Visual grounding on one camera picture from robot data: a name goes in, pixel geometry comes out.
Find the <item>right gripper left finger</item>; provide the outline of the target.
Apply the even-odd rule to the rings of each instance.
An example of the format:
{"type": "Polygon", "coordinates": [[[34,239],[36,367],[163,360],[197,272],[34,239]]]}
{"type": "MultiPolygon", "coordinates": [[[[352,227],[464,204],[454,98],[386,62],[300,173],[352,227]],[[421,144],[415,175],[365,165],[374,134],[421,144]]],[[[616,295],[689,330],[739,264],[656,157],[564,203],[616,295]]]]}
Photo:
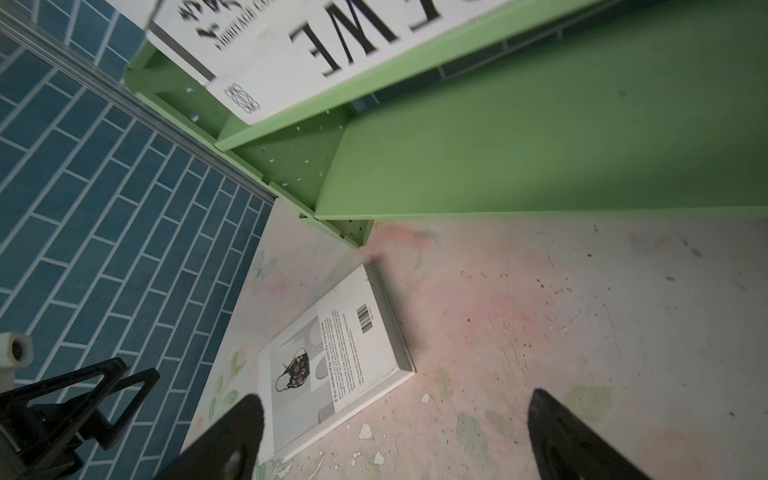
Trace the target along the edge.
{"type": "Polygon", "coordinates": [[[256,394],[248,394],[155,479],[251,479],[264,427],[261,399],[256,394]]]}

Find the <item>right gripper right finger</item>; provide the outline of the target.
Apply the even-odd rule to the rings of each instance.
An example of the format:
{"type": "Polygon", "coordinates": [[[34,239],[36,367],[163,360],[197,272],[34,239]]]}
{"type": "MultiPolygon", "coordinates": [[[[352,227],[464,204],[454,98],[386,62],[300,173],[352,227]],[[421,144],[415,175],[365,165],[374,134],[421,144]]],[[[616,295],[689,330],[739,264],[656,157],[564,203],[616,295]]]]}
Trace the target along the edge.
{"type": "Polygon", "coordinates": [[[544,389],[533,391],[527,425],[542,479],[649,479],[544,389]]]}

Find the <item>white magazine with handbag photo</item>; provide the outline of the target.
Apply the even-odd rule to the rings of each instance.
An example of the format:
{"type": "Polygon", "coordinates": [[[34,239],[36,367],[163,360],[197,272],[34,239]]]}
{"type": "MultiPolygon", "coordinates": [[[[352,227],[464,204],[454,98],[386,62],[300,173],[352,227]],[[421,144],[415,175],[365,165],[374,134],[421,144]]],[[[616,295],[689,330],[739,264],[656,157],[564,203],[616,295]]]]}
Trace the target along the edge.
{"type": "Polygon", "coordinates": [[[360,265],[258,354],[258,460],[288,460],[416,373],[379,275],[360,265]]]}

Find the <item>white Loewe Foundation book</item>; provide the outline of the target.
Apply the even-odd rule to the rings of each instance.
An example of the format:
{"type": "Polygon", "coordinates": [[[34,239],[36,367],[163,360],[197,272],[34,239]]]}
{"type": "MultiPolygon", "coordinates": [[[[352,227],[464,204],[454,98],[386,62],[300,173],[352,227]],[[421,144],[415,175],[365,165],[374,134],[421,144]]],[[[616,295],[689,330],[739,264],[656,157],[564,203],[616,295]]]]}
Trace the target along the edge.
{"type": "Polygon", "coordinates": [[[502,7],[500,1],[277,1],[220,36],[208,91],[255,125],[502,7]]]}

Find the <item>white-backed heritage culture book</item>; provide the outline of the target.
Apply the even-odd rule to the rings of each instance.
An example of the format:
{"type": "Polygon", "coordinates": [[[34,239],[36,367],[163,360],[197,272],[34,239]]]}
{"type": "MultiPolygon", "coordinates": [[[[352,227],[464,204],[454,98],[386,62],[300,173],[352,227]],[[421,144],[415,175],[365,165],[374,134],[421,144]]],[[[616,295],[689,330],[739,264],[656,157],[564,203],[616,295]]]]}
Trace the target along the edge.
{"type": "Polygon", "coordinates": [[[150,21],[154,47],[203,86],[235,72],[259,46],[308,14],[314,1],[163,1],[150,21]]]}

